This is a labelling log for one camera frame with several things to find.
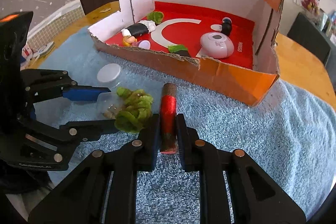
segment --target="clear plastic container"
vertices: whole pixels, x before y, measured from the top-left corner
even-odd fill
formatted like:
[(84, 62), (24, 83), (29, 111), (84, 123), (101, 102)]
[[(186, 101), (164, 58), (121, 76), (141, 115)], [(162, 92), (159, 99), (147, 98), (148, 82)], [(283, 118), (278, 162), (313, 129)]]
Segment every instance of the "clear plastic container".
[(101, 93), (97, 99), (97, 118), (115, 119), (118, 112), (121, 110), (123, 100), (113, 92)]

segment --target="stuffed toy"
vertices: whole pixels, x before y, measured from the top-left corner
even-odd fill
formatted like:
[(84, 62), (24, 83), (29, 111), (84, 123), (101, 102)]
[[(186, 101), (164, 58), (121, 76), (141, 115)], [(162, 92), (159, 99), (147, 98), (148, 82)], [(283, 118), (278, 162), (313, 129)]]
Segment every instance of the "stuffed toy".
[(302, 6), (313, 14), (318, 14), (319, 2), (318, 0), (303, 0)]

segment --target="red felt lining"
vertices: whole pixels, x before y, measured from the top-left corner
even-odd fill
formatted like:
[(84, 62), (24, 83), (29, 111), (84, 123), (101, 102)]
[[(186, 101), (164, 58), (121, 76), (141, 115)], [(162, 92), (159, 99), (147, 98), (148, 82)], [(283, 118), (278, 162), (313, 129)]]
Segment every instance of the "red felt lining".
[[(254, 28), (253, 21), (210, 8), (159, 1), (155, 2), (155, 11), (161, 11), (164, 13), (163, 21), (177, 18), (201, 20), (200, 24), (189, 22), (174, 23), (165, 27), (162, 31), (162, 35), (167, 40), (175, 44), (185, 45), (188, 48), (189, 54), (193, 58), (196, 57), (196, 54), (201, 49), (201, 36), (208, 32), (214, 32), (211, 29), (211, 25), (221, 24), (224, 17), (231, 18), (232, 32), (230, 35), (230, 39), (234, 44), (235, 50), (233, 54), (228, 58), (223, 58), (219, 60), (224, 63), (252, 69), (252, 32)], [(151, 50), (168, 52), (168, 49), (166, 47), (163, 47), (152, 40), (150, 33), (142, 35), (137, 39), (138, 41), (149, 40), (151, 43)], [(238, 52), (237, 50), (239, 42), (243, 44), (242, 52)], [(121, 32), (108, 39), (105, 43), (108, 45), (115, 44), (122, 46)]]

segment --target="white jar lid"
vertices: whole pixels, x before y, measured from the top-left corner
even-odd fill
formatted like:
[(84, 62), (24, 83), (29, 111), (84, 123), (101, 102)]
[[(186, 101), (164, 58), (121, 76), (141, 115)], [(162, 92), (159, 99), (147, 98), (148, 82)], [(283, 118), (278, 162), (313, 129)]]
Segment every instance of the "white jar lid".
[(118, 64), (108, 64), (100, 69), (97, 74), (97, 80), (101, 83), (108, 83), (115, 80), (121, 71), (121, 67)]

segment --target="red spool of thread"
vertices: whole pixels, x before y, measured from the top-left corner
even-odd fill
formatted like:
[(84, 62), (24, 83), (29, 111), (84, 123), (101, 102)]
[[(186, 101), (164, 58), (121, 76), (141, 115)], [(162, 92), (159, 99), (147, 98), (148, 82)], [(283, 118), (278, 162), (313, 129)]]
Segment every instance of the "red spool of thread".
[(162, 154), (177, 152), (175, 118), (176, 118), (176, 92), (177, 86), (167, 83), (162, 89), (161, 98), (161, 150)]

